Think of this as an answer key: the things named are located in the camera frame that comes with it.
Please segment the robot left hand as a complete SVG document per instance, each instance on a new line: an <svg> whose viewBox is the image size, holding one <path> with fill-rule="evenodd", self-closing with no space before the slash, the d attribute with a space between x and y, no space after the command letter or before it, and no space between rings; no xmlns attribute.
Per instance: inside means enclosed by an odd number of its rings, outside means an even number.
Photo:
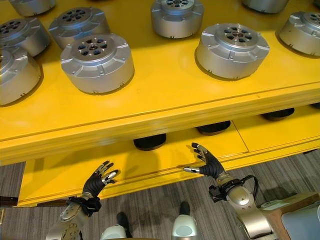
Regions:
<svg viewBox="0 0 320 240"><path fill-rule="evenodd" d="M119 173L118 169L108 172L108 170L114 165L109 160L103 162L86 180L82 194L88 195L90 198L98 197L100 192L110 184L115 184L114 178Z"/></svg>

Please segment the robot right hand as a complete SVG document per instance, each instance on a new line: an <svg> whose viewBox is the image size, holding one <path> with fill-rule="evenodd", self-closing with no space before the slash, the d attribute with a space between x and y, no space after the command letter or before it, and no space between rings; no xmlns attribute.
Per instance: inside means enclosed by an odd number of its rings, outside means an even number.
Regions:
<svg viewBox="0 0 320 240"><path fill-rule="evenodd" d="M200 167L186 166L183 168L185 172L213 177L216 180L225 171L219 160L203 145L193 142L191 147L197 153L197 157L205 162L205 165Z"/></svg>

